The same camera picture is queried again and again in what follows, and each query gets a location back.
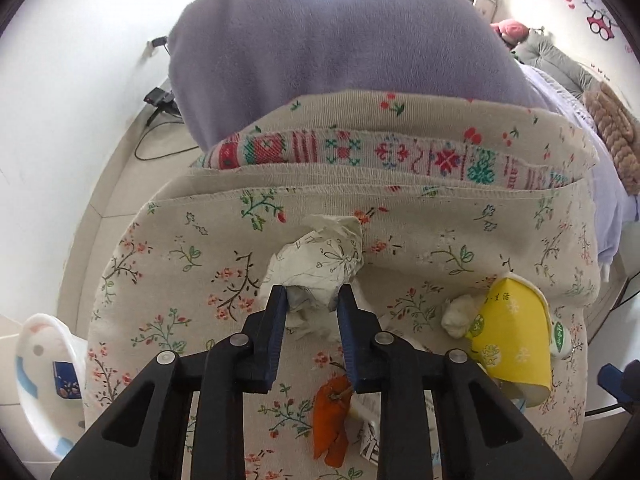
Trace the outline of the light blue milk carton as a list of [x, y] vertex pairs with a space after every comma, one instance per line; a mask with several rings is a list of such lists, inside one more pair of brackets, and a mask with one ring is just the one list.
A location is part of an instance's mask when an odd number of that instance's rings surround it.
[[[432, 465], [439, 468], [442, 459], [439, 452], [435, 408], [431, 391], [424, 391], [424, 400], [428, 429], [430, 430]], [[359, 437], [360, 456], [378, 466], [381, 437], [381, 395], [379, 393], [355, 393], [350, 399], [349, 415], [362, 421]]]

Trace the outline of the grey pillow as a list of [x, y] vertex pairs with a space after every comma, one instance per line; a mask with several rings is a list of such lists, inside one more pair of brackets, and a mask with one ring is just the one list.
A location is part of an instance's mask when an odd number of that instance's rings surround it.
[[586, 91], [597, 87], [599, 81], [592, 73], [582, 67], [555, 47], [548, 37], [531, 29], [527, 38], [512, 49], [512, 53], [523, 63], [534, 66], [552, 77], [578, 101]]

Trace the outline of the white tissue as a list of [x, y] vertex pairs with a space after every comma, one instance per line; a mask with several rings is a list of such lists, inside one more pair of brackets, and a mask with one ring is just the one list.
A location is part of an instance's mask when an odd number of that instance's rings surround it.
[[313, 214], [308, 231], [272, 255], [258, 297], [266, 301], [273, 286], [288, 293], [285, 327], [297, 339], [308, 335], [340, 340], [336, 304], [343, 285], [356, 281], [363, 267], [363, 234], [354, 216]]

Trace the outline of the black wall charger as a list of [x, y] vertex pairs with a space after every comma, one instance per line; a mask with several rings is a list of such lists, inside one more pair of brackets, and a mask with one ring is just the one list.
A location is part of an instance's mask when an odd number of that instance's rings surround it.
[[168, 43], [168, 38], [166, 36], [157, 37], [151, 40], [151, 46], [153, 48], [165, 47]]

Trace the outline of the orange peel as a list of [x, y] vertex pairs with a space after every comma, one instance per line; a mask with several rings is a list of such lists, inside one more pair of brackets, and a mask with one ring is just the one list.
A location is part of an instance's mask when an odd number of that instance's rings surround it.
[[314, 397], [312, 410], [312, 447], [314, 459], [340, 468], [348, 448], [345, 420], [350, 409], [352, 385], [346, 375], [329, 379]]

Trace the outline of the blue torn box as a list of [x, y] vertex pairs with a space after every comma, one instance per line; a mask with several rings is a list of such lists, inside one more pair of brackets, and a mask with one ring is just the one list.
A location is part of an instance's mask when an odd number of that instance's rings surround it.
[[73, 363], [53, 362], [53, 378], [56, 394], [65, 400], [81, 398], [79, 380]]

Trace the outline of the black device stand near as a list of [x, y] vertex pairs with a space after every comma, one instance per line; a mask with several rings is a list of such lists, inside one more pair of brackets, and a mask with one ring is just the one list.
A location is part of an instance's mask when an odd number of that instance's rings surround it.
[[171, 90], [155, 87], [143, 98], [143, 102], [154, 107], [154, 112], [146, 121], [148, 126], [151, 125], [160, 114], [167, 114], [175, 118], [181, 117], [179, 107], [175, 101], [174, 92]]

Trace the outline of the white green tube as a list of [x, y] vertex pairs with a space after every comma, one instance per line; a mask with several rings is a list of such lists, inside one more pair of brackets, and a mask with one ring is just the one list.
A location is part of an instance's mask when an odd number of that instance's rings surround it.
[[573, 349], [570, 331], [557, 318], [551, 319], [549, 351], [553, 359], [564, 360]]

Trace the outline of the purple bed blanket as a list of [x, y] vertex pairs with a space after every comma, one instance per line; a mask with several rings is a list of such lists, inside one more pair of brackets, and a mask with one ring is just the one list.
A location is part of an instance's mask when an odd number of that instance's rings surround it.
[[620, 248], [608, 151], [463, 0], [195, 0], [169, 51], [202, 156], [144, 227], [162, 252], [471, 283], [595, 278]]

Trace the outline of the yellow paper cup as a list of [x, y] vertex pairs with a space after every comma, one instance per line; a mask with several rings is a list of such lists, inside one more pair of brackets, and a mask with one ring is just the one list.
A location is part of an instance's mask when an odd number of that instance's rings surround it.
[[472, 358], [503, 392], [529, 408], [551, 392], [551, 320], [542, 292], [514, 273], [497, 278], [486, 292], [465, 337]]

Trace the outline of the white patterned trash bin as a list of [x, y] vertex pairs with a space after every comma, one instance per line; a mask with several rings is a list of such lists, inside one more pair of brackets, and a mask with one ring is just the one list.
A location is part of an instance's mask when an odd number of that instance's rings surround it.
[[[86, 381], [87, 341], [52, 315], [38, 313], [22, 326], [15, 347], [15, 376], [21, 407], [35, 436], [62, 460], [85, 432], [82, 388]], [[81, 398], [55, 392], [53, 362], [74, 364]]]

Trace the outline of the brown fuzzy pillow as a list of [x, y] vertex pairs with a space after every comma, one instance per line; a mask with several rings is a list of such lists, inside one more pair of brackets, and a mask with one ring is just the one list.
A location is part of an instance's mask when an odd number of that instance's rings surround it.
[[582, 96], [597, 133], [610, 153], [617, 174], [629, 195], [640, 186], [639, 121], [604, 81], [593, 84]]

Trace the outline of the pink plush toy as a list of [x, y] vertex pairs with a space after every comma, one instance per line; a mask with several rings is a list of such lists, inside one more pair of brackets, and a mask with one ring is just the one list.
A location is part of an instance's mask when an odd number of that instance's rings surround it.
[[513, 18], [491, 23], [490, 27], [509, 49], [521, 44], [529, 35], [529, 28]]

